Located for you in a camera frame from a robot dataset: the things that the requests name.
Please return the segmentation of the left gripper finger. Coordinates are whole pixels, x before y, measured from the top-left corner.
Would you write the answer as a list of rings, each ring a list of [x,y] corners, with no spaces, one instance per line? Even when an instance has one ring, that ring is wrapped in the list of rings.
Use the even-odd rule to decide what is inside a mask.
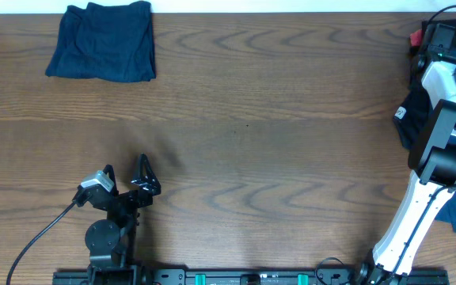
[[[110,164],[107,164],[104,169],[102,170],[102,172],[104,173],[104,175],[107,177],[108,180],[110,180],[110,184],[111,184],[111,188],[110,188],[110,192],[112,194],[117,194],[118,193],[118,189],[117,189],[117,184],[116,184],[116,176],[115,176],[115,172],[114,172],[114,168],[112,165]]]
[[[151,168],[149,158],[144,153],[139,155],[131,183],[151,195],[160,195],[162,192],[161,184]]]

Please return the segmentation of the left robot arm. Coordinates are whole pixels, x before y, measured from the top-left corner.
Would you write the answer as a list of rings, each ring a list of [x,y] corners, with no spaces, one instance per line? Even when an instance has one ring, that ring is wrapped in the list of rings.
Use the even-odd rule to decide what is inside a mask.
[[[114,168],[106,165],[85,177],[72,202],[78,207],[90,203],[106,218],[94,222],[85,232],[89,250],[88,284],[145,284],[146,269],[134,258],[139,209],[153,203],[161,185],[148,157],[139,155],[131,183],[137,188],[120,193]]]

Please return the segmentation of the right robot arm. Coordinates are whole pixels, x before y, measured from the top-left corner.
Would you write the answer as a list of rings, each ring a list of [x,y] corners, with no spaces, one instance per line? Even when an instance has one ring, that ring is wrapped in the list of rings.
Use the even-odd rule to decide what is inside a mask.
[[[432,284],[444,272],[417,272],[412,263],[436,215],[456,191],[455,29],[427,27],[413,68],[433,108],[408,156],[405,197],[382,239],[369,252],[354,284]]]

